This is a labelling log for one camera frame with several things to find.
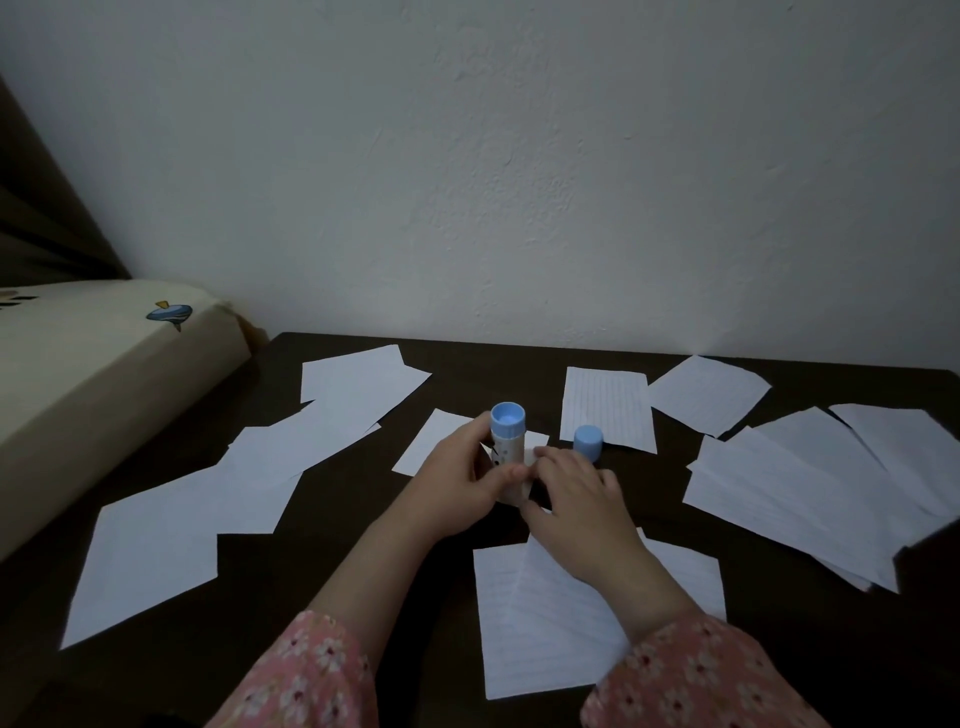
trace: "wall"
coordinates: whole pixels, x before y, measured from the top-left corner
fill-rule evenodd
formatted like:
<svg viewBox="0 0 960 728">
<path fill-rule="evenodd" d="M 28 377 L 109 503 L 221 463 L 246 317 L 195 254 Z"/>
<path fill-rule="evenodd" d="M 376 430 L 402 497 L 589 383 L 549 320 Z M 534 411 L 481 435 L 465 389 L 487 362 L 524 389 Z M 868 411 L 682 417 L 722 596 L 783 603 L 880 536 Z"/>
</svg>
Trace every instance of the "wall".
<svg viewBox="0 0 960 728">
<path fill-rule="evenodd" d="M 135 275 L 271 333 L 960 368 L 955 0 L 4 0 Z"/>
</svg>

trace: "pink sleeve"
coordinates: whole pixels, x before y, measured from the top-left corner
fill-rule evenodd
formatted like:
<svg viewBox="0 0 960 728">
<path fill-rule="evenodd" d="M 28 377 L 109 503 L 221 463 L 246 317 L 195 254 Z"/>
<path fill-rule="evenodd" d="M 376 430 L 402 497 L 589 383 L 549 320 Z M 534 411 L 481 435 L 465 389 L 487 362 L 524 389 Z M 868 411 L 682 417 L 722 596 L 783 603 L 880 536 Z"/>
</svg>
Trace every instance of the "pink sleeve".
<svg viewBox="0 0 960 728">
<path fill-rule="evenodd" d="M 580 712 L 587 728 L 826 728 L 751 637 L 706 615 L 633 648 Z"/>
<path fill-rule="evenodd" d="M 376 728 L 370 665 L 343 625 L 300 612 L 206 725 Z"/>
</svg>

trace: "table surface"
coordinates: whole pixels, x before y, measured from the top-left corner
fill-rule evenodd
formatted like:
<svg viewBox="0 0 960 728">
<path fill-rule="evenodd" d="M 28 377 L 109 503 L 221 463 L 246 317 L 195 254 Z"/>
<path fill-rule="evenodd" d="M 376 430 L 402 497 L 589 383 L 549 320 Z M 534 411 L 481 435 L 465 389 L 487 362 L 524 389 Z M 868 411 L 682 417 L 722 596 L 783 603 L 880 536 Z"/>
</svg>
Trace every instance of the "table surface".
<svg viewBox="0 0 960 728">
<path fill-rule="evenodd" d="M 57 651 L 101 506 L 208 467 L 244 426 L 298 411 L 301 362 L 388 343 L 433 376 L 380 430 L 308 471 L 274 535 L 221 536 L 217 579 Z M 66 716 L 74 725 L 88 717 L 91 725 L 138 725 L 146 713 L 202 724 L 406 483 L 391 467 L 435 407 L 473 415 L 518 401 L 527 426 L 556 443 L 567 366 L 643 372 L 652 381 L 681 360 L 281 334 L 0 565 L 0 686 L 40 689 L 15 725 L 59 725 Z M 951 373 L 726 360 L 773 385 L 742 425 L 852 401 L 921 407 L 960 434 L 960 378 Z M 808 556 L 683 505 L 685 466 L 702 436 L 656 411 L 654 425 L 660 454 L 607 447 L 601 464 L 619 475 L 650 538 L 719 559 L 730 623 L 760 640 L 814 707 L 834 726 L 956 714 L 960 526 L 900 555 L 900 595 L 863 594 Z M 377 675 L 381 725 L 579 725 L 588 688 L 484 697 L 471 550 L 526 536 L 516 509 L 497 505 L 431 552 Z"/>
</svg>

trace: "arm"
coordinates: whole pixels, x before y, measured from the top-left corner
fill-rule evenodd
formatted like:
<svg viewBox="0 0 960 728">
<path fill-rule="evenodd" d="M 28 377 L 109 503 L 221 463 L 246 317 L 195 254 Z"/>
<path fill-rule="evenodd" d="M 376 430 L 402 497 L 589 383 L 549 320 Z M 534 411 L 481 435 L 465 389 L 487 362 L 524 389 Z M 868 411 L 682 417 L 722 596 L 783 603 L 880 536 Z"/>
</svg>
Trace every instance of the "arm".
<svg viewBox="0 0 960 728">
<path fill-rule="evenodd" d="M 434 448 L 208 726 L 377 724 L 372 674 L 424 556 L 530 476 L 480 457 L 489 434 L 484 413 Z"/>
<path fill-rule="evenodd" d="M 759 644 L 704 615 L 647 550 L 613 473 L 569 450 L 537 455 L 553 512 L 528 502 L 523 518 L 567 571 L 607 600 L 634 645 L 590 694 L 585 726 L 826 726 Z"/>
</svg>

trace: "hand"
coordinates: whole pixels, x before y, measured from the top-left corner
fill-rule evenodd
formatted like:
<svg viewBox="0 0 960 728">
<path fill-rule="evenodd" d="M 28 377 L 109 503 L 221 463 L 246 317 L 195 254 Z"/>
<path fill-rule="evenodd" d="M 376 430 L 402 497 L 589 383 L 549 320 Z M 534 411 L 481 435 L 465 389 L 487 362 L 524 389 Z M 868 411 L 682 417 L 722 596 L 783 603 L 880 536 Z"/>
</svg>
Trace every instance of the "hand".
<svg viewBox="0 0 960 728">
<path fill-rule="evenodd" d="M 699 609 L 643 545 L 616 475 L 598 472 L 573 450 L 534 453 L 553 513 L 528 500 L 520 508 L 523 519 L 564 569 L 607 600 L 632 642 Z"/>
<path fill-rule="evenodd" d="M 516 463 L 492 466 L 480 443 L 490 435 L 490 412 L 443 438 L 386 515 L 400 518 L 431 543 L 470 528 L 493 508 L 508 485 L 530 477 Z"/>
</svg>

